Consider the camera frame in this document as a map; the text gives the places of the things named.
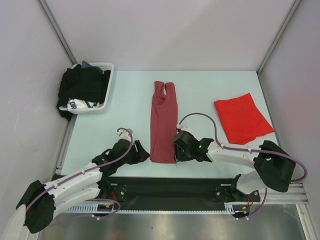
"shiny reflective floor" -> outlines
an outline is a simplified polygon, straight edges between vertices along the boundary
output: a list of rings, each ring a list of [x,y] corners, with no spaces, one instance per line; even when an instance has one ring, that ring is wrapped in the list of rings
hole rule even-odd
[[[63,221],[75,214],[61,214]],[[116,214],[47,227],[41,240],[305,240],[295,205],[265,205],[249,220],[231,215]]]

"white wall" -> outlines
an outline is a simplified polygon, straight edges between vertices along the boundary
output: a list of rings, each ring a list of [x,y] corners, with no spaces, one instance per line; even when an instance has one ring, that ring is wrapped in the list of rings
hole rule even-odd
[[[320,224],[320,1],[305,0],[262,72],[271,115],[289,154],[309,170],[305,191]]]
[[[0,236],[28,185],[54,170],[67,121],[55,107],[71,63],[35,0],[0,2]]]
[[[293,0],[48,0],[75,58],[256,71]]]

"purple cable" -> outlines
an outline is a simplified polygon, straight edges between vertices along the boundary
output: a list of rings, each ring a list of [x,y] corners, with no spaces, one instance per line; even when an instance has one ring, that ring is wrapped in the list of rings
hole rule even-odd
[[[207,115],[207,114],[205,114],[205,113],[201,113],[201,112],[189,113],[189,114],[187,114],[186,116],[184,116],[184,117],[181,119],[181,121],[179,122],[179,125],[181,125],[181,123],[182,123],[187,117],[192,116],[192,115],[205,116],[205,117],[207,117],[208,119],[211,120],[211,122],[213,123],[213,126],[214,126],[214,138],[215,138],[215,141],[216,141],[216,143],[222,148],[221,143],[220,143],[219,140],[218,140],[218,133],[217,133],[217,125],[216,125],[216,122],[215,122],[215,120],[214,120],[212,117],[210,117],[209,115]],[[250,152],[247,148],[237,148],[237,147],[228,147],[228,146],[223,146],[223,148],[224,148],[224,149],[227,149],[227,150],[233,150],[233,151]],[[303,170],[304,170],[304,174],[303,174],[302,177],[300,177],[300,178],[298,178],[298,179],[293,179],[293,180],[291,180],[292,183],[294,183],[294,182],[300,182],[300,181],[304,180],[304,179],[307,177],[307,175],[308,175],[308,170],[307,170],[306,166],[305,166],[301,161],[299,161],[298,159],[295,159],[295,158],[292,157],[292,156],[289,156],[289,155],[286,155],[286,154],[283,154],[283,153],[280,153],[280,152],[268,151],[268,150],[256,150],[256,149],[252,149],[251,152],[278,155],[278,156],[280,156],[280,157],[287,158],[287,159],[291,160],[292,162],[300,165],[300,166],[303,168]],[[261,210],[262,206],[265,204],[265,202],[266,202],[266,200],[267,200],[267,193],[268,193],[268,189],[266,188],[266,189],[265,189],[264,198],[263,198],[263,200],[262,200],[261,205],[258,207],[257,210],[255,210],[255,211],[254,211],[253,213],[251,213],[249,216],[252,216],[252,215],[258,213],[258,212]]]
[[[127,131],[128,134],[129,134],[129,136],[130,136],[131,142],[130,142],[130,146],[129,146],[129,148],[127,149],[127,151],[126,151],[123,155],[121,155],[120,157],[118,157],[118,158],[115,159],[115,160],[112,160],[112,161],[103,163],[103,164],[101,164],[101,165],[94,166],[94,167],[91,167],[91,168],[86,169],[86,170],[84,171],[84,173],[87,173],[87,172],[89,172],[89,171],[95,170],[95,169],[97,169],[97,168],[102,168],[102,167],[108,166],[108,165],[110,165],[110,164],[113,164],[113,163],[121,160],[124,156],[126,156],[126,155],[129,153],[129,151],[130,151],[131,148],[132,148],[132,144],[134,143],[134,138],[133,138],[131,132],[130,132],[128,129],[123,128],[123,127],[120,127],[120,128],[117,129],[117,132],[119,132],[119,130],[125,130],[125,131]],[[76,178],[77,176],[79,176],[79,175],[81,175],[81,174],[83,174],[83,173],[80,171],[80,172],[78,172],[78,173],[76,173],[76,174],[74,174],[74,175],[66,178],[66,179],[63,180],[63,181],[58,182],[57,185],[58,185],[58,186],[61,186],[62,184],[70,181],[71,179]],[[26,212],[28,212],[28,210],[33,206],[33,204],[35,204],[36,201],[38,201],[43,195],[45,195],[47,192],[51,191],[51,190],[54,189],[54,188],[55,188],[55,186],[53,185],[53,186],[49,187],[48,189],[44,190],[42,193],[40,193],[40,194],[39,194],[35,199],[33,199],[33,200],[30,202],[30,204],[26,207]]]
[[[98,201],[99,201],[99,202],[109,201],[109,202],[113,202],[113,203],[115,203],[115,204],[118,205],[118,209],[117,209],[117,210],[109,213],[108,215],[101,216],[101,217],[99,217],[99,219],[106,219],[106,218],[108,218],[108,217],[116,214],[116,213],[117,213],[118,211],[120,211],[120,209],[121,209],[120,203],[119,203],[118,201],[116,201],[116,200],[113,200],[113,199],[91,199],[91,201],[97,201],[97,202],[98,202]],[[50,224],[48,227],[54,227],[54,226],[56,226],[56,225],[65,224],[65,223],[68,223],[68,222],[73,221],[73,220],[75,220],[75,219],[80,219],[80,218],[85,218],[85,217],[91,217],[91,218],[92,218],[92,214],[91,214],[91,215],[88,215],[88,214],[78,215],[78,216],[75,216],[75,217],[72,217],[72,218],[63,220],[63,221],[59,221],[59,222],[54,223],[54,224]]]

